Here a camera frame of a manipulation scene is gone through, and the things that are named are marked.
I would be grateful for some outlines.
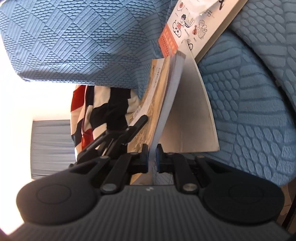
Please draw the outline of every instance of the ribbed gray surface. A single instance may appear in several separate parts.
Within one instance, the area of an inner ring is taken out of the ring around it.
[[[174,186],[127,186],[104,196],[95,209],[67,225],[26,223],[10,236],[21,241],[284,241],[289,234],[275,223],[241,227],[211,216],[196,196]]]

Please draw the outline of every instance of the metal screw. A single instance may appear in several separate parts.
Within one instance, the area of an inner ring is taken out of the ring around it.
[[[117,186],[113,183],[107,183],[102,187],[103,191],[106,192],[113,192],[114,190],[116,190]]]
[[[186,183],[183,186],[183,190],[186,192],[193,192],[197,189],[197,185],[194,183]]]

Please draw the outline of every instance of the blue cushion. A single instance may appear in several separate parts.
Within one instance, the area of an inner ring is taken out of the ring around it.
[[[283,185],[296,176],[296,129],[269,71],[226,30],[198,64],[213,109],[220,162]]]
[[[296,110],[296,0],[248,0],[230,28],[263,60]]]
[[[131,88],[142,96],[176,0],[7,0],[0,32],[26,81]]]

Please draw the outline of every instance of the white wall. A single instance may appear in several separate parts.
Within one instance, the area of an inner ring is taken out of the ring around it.
[[[15,199],[31,181],[32,121],[69,119],[75,84],[24,82],[15,74],[1,39],[0,82],[0,228],[9,234],[23,223]]]

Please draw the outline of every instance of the curtain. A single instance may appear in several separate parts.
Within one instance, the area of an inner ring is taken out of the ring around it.
[[[31,175],[36,180],[67,169],[75,163],[70,120],[33,121]]]

